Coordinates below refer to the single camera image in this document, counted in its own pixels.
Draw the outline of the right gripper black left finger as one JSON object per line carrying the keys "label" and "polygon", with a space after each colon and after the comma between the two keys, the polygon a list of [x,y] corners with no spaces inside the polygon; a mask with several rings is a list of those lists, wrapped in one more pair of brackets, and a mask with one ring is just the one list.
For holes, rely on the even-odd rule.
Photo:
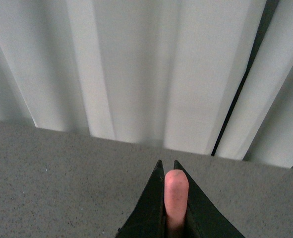
{"label": "right gripper black left finger", "polygon": [[163,238],[165,236],[164,169],[158,160],[141,196],[117,238]]}

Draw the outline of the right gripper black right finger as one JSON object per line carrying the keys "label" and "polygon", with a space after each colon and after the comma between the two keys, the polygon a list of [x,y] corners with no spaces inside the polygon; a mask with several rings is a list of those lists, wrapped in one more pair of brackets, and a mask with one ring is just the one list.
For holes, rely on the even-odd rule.
{"label": "right gripper black right finger", "polygon": [[215,207],[179,161],[174,161],[174,168],[182,170],[189,182],[183,236],[185,238],[244,238],[244,235]]}

